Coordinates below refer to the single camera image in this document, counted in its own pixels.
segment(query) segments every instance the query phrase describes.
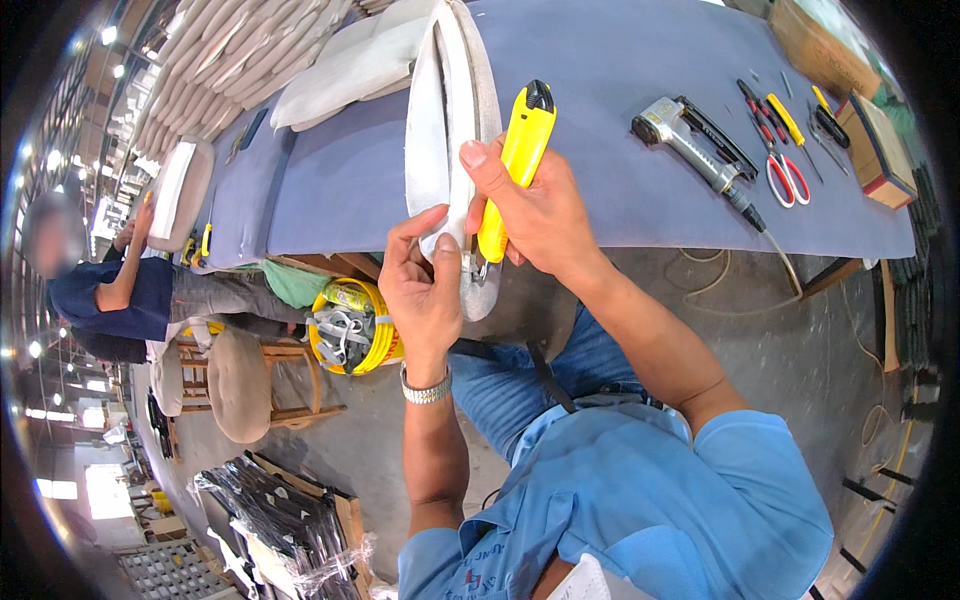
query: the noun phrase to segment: concrete floor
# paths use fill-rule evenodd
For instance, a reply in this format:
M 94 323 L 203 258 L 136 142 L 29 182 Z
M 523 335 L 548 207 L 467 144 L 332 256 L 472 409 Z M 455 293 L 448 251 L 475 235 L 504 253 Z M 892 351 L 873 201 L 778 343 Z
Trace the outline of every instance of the concrete floor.
M 885 518 L 879 528 L 871 529 L 877 507 L 863 506 L 862 499 L 841 487 L 841 481 L 845 476 L 864 476 L 867 485 L 885 489 L 886 482 L 877 480 L 879 476 L 872 474 L 870 467 L 900 451 L 900 386 L 895 376 L 882 381 L 876 363 L 857 347 L 840 288 L 834 286 L 803 304 L 753 317 L 720 317 L 685 305 L 680 288 L 690 290 L 711 282 L 723 266 L 722 256 L 710 263 L 693 262 L 676 250 L 664 249 L 615 249 L 608 251 L 608 256 L 704 338 L 732 383 L 755 408 L 786 419 L 833 517 L 837 548 L 845 545 L 851 552 L 859 550 L 862 560 L 868 562 L 892 519 Z M 810 278 L 829 263 L 819 257 L 792 258 L 801 279 Z M 514 341 L 544 340 L 548 353 L 555 354 L 568 335 L 575 299 L 552 277 L 529 265 L 519 269 L 508 266 L 504 277 L 494 313 L 471 325 L 468 333 Z M 856 333 L 867 348 L 875 348 L 871 276 L 861 271 L 851 276 L 846 286 Z M 786 274 L 775 255 L 734 252 L 721 284 L 694 302 L 713 310 L 744 311 L 771 306 L 789 295 Z M 630 318 L 629 312 L 624 318 Z M 324 403 L 344 404 L 348 408 L 345 413 L 300 431 L 273 429 L 253 446 L 227 440 L 209 413 L 179 418 L 179 465 L 163 461 L 155 447 L 148 447 L 157 479 L 172 496 L 178 514 L 203 538 L 206 519 L 187 490 L 188 480 L 198 470 L 220 465 L 245 447 L 259 450 L 294 472 L 359 497 L 366 529 L 378 535 L 372 567 L 382 579 L 395 582 L 396 555 L 406 540 L 409 520 L 400 464 L 404 402 L 397 385 L 397 367 L 356 378 L 328 373 L 322 377 Z M 141 417 L 135 420 L 140 421 L 136 427 L 144 430 L 143 395 L 149 376 L 141 368 L 134 379 Z M 286 398 L 284 403 L 296 402 L 289 399 L 295 396 L 306 397 L 305 382 L 305 368 L 275 370 L 274 385 L 277 394 Z M 861 429 L 871 408 L 880 402 L 883 383 L 885 405 L 896 423 L 883 418 L 876 438 L 864 448 Z M 480 509 L 483 498 L 500 486 L 508 469 L 466 419 L 461 418 L 461 424 L 470 453 L 466 510 L 471 515 Z M 903 472 L 919 470 L 927 438 L 927 430 L 914 428 Z M 858 575 L 854 572 L 851 576 L 842 564 L 832 561 L 824 571 L 829 581 L 821 587 L 842 593 Z

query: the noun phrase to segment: jeans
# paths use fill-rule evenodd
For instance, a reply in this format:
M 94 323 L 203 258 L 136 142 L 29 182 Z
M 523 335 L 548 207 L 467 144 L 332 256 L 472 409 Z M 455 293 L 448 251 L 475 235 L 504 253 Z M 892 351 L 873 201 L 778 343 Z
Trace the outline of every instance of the jeans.
M 507 460 L 526 426 L 557 405 L 526 348 L 458 340 L 447 359 L 454 401 Z M 647 396 L 623 350 L 582 304 L 566 347 L 549 366 L 573 399 L 601 392 Z
M 306 323 L 304 310 L 285 304 L 264 282 L 197 275 L 179 266 L 174 267 L 170 323 L 216 313 L 253 313 L 283 323 Z

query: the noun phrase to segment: hand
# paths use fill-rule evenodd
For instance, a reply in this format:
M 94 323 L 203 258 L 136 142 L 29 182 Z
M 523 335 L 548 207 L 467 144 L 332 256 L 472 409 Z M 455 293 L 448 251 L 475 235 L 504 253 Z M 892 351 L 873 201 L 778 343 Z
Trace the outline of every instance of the hand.
M 547 149 L 530 187 L 523 189 L 500 160 L 504 137 L 490 146 L 469 141 L 460 147 L 460 162 L 477 186 L 464 226 L 467 235 L 480 229 L 490 198 L 510 234 L 507 256 L 515 265 L 528 258 L 540 271 L 563 279 L 602 256 L 566 160 Z
M 150 226 L 154 224 L 155 212 L 156 202 L 147 202 L 140 206 L 136 211 L 136 219 L 134 219 L 132 239 L 147 239 L 147 235 L 150 233 Z
M 131 240 L 133 240 L 133 228 L 136 224 L 136 219 L 130 219 L 126 225 L 117 232 L 116 237 L 113 238 L 113 247 L 118 251 L 123 251 L 127 246 L 130 245 Z
M 437 239 L 432 267 L 418 243 L 448 209 L 438 204 L 390 230 L 378 282 L 403 340 L 407 383 L 414 388 L 429 388 L 444 380 L 446 351 L 463 326 L 457 241 L 449 233 Z

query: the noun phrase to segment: metal watch band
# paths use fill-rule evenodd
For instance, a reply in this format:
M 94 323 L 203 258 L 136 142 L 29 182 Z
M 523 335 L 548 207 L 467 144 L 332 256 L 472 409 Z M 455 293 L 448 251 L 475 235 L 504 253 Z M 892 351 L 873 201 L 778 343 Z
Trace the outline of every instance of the metal watch band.
M 429 404 L 436 402 L 450 393 L 450 387 L 453 385 L 453 374 L 450 372 L 450 366 L 446 366 L 446 377 L 444 380 L 426 390 L 417 390 L 407 385 L 407 363 L 404 361 L 400 368 L 400 383 L 403 385 L 403 395 L 408 402 L 413 404 Z

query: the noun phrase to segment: fingernail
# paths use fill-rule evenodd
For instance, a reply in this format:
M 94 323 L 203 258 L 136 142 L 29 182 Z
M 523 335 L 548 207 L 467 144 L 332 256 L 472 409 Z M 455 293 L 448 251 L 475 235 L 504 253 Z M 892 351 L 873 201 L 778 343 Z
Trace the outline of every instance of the fingernail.
M 460 156 L 469 168 L 476 169 L 487 159 L 487 147 L 471 139 L 460 147 Z
M 449 233 L 444 233 L 437 238 L 437 250 L 441 250 L 443 252 L 456 252 L 457 241 L 453 239 L 453 236 Z

